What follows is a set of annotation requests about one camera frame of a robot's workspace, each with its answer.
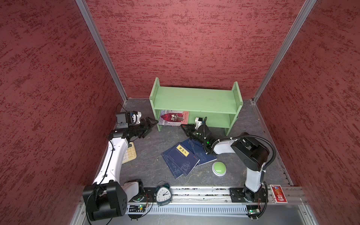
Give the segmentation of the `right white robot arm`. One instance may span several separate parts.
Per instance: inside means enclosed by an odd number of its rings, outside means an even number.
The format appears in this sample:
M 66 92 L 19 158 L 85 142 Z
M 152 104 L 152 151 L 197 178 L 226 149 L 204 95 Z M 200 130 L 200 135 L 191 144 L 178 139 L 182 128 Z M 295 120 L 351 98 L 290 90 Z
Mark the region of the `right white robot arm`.
M 181 125 L 181 129 L 188 138 L 199 142 L 207 155 L 236 154 L 247 168 L 242 194 L 247 202 L 258 201 L 266 194 L 263 177 L 266 168 L 273 162 L 272 158 L 268 160 L 270 150 L 263 144 L 273 148 L 268 140 L 247 132 L 237 137 L 215 139 L 205 124 L 198 128 L 195 125 Z

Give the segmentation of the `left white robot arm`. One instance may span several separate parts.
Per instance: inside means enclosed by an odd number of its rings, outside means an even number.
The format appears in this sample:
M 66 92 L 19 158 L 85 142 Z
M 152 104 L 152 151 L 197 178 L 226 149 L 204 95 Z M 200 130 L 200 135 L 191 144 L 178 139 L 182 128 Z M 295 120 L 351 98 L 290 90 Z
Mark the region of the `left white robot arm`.
M 94 221 L 121 217 L 126 214 L 130 199 L 143 191 L 141 180 L 119 184 L 123 158 L 131 138 L 144 138 L 158 121 L 150 117 L 139 119 L 129 125 L 121 123 L 108 136 L 108 149 L 97 177 L 84 188 L 85 216 L 91 224 Z

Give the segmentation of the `pink illustrated book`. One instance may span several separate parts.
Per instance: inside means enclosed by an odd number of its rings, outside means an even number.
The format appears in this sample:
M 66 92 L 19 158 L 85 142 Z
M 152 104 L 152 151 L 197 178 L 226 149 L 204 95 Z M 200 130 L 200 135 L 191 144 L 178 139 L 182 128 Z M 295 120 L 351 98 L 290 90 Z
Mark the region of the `pink illustrated book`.
M 188 111 L 161 110 L 158 125 L 180 126 L 187 125 L 189 118 Z

